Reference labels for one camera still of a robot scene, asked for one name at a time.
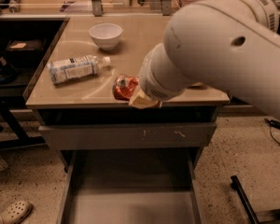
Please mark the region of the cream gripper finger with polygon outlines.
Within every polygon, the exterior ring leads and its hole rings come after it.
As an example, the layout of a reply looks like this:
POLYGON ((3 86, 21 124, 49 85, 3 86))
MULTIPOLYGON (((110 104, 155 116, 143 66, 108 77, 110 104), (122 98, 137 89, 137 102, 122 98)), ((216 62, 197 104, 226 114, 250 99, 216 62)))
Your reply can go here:
POLYGON ((161 102, 153 100, 142 90, 136 90, 129 101, 129 105, 138 109, 160 108, 161 102))

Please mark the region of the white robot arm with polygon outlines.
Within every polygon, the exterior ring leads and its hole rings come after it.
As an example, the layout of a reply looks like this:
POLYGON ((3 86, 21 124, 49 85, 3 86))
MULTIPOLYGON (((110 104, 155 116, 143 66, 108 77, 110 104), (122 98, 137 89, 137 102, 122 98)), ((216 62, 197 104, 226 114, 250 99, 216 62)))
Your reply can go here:
POLYGON ((280 120, 278 25, 272 0, 202 0, 182 7, 144 59, 134 95, 168 101, 202 82, 280 120))

